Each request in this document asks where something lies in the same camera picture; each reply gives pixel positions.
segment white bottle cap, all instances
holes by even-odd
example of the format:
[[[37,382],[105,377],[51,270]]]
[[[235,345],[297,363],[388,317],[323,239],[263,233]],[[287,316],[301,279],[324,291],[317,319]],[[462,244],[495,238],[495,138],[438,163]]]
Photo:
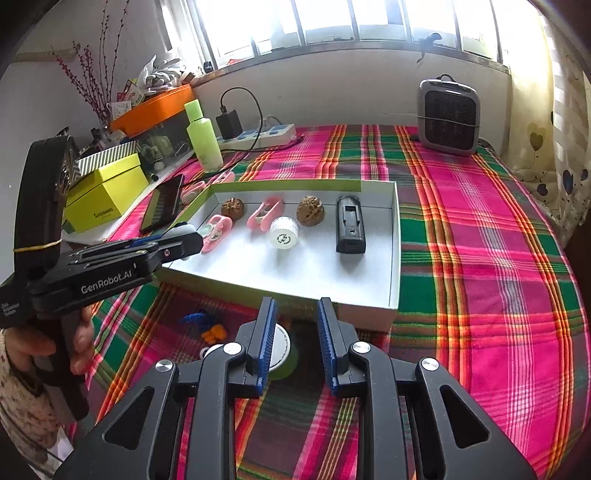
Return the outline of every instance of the white bottle cap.
[[[279,217],[273,220],[269,228],[271,245],[281,250],[287,250],[297,244],[297,223],[289,217]]]

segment smartphone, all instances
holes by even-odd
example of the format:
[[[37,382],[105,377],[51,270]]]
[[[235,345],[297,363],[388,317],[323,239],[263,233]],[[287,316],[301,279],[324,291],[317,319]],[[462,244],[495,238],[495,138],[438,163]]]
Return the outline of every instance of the smartphone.
[[[142,235],[174,222],[181,202],[183,180],[183,175],[176,175],[154,189],[139,228]]]

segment silver screw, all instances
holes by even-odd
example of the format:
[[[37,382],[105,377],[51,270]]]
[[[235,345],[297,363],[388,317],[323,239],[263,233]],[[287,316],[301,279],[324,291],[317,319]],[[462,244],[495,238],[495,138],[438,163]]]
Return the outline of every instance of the silver screw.
[[[242,351],[242,345],[236,342],[227,343],[223,346],[223,351],[228,355],[236,355]]]
[[[161,360],[156,364],[156,370],[160,373],[167,372],[170,370],[174,364],[170,360]]]
[[[439,368],[439,362],[434,358],[423,358],[421,361],[421,366],[425,370],[429,370],[430,372],[434,372]]]
[[[357,353],[367,353],[371,350],[371,345],[367,342],[355,342],[353,344],[353,350]]]

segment space heater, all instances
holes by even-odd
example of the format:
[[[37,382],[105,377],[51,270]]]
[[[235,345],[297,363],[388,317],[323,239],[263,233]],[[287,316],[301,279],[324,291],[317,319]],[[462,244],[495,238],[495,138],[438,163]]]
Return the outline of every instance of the space heater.
[[[455,155],[476,151],[480,99],[473,88],[447,74],[423,80],[418,87],[417,111],[418,137],[425,147]]]

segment bed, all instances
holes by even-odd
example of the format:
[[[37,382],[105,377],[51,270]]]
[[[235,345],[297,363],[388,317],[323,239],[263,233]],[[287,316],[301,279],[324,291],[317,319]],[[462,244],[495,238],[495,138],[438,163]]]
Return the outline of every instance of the bed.
[[[360,332],[391,356],[437,358],[480,402],[534,467],[553,473],[589,417],[589,327],[576,280],[544,216],[491,151],[456,157],[411,141],[412,127],[300,128],[288,150],[252,155],[237,181],[396,181],[400,199],[400,308],[389,334]],[[197,162],[180,171],[186,180]],[[114,239],[138,236],[147,201]],[[184,315],[205,308],[230,337],[256,312],[167,284],[102,302],[88,377],[100,420],[154,362],[187,362],[204,347]],[[355,478],[357,405],[324,386],[316,326],[283,317],[299,354],[286,380],[236,404],[238,478]],[[187,438],[183,440],[181,468]]]

